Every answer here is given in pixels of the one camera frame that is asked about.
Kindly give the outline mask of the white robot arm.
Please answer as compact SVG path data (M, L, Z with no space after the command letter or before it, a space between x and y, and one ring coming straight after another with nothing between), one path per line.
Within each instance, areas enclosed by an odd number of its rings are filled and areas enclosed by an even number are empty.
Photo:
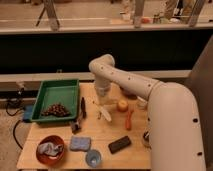
M148 102L152 171L206 171L198 105L187 87L117 69L110 54L93 59L89 70L101 100L116 83Z

